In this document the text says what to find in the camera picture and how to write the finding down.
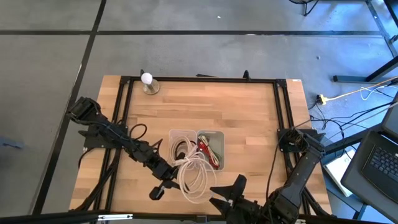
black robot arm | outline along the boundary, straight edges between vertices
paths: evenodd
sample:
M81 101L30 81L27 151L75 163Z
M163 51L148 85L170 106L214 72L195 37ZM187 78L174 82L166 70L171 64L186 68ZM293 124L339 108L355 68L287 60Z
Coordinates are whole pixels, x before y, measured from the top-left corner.
M359 223L356 220L344 220L334 216L315 217L299 215L301 197L315 166L324 155L324 146L311 136L296 129L289 130L281 139L294 144L303 153L291 175L280 187L270 194L264 206L251 202L243 196L246 178L239 175L235 183L226 187L212 187L214 193L228 202L211 198L210 202L226 218L227 223L275 223L293 224L303 219L305 223Z
M130 138L125 130L108 121L107 117L101 113L101 107L96 101L81 97L67 111L67 116L77 124L90 126L107 142L111 142L115 147L122 147L134 161L148 167L152 171L152 175L162 181L161 185L154 187L149 194L152 200L159 200L163 196L165 188L180 188L173 181L177 176L178 169L170 166L159 155L159 149L150 146L146 141Z

metal stand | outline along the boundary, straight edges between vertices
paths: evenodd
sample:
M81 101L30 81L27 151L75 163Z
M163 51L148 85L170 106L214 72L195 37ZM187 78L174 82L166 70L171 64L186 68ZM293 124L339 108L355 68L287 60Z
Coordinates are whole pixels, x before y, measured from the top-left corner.
M350 83L378 83L386 78L381 78L387 73L391 72L393 69L398 67L398 57L394 57L391 61L387 62L381 68L377 69L368 77L354 77L354 76L342 76L342 75L335 75L333 77L333 81L335 82L350 82Z

red cable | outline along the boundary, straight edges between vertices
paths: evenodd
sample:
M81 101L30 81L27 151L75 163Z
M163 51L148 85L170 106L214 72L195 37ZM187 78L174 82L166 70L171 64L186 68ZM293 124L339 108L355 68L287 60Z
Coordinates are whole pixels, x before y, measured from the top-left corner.
M198 147L207 155L207 157L209 158L210 165L213 166L215 169L218 169L219 166L216 165L214 163L214 161L211 159L210 152L209 152L209 149L207 148L206 144L203 143L201 140L199 140Z

coiled white cable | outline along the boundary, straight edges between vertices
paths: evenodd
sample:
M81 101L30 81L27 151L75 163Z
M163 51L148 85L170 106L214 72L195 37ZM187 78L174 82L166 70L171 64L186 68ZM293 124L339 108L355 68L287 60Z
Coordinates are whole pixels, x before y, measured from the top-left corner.
M185 153L185 158L176 160L176 156L181 152ZM177 181L180 185L182 195L191 203L208 202L212 194L209 194L208 197L203 196L206 190L210 188L208 187L206 167L209 167L214 175L214 186L217 185L217 177L212 166L204 159L205 156L203 153L197 152L196 145L192 144L185 136L180 136L173 140L169 153L172 165L179 166ZM188 170L197 170L196 177L190 183L185 181L186 171Z

laptop keyboard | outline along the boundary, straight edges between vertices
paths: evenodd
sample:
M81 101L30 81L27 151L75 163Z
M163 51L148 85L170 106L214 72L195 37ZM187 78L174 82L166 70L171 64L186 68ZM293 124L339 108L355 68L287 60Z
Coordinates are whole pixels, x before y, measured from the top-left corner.
M376 146L369 164L398 182L398 154L392 154Z

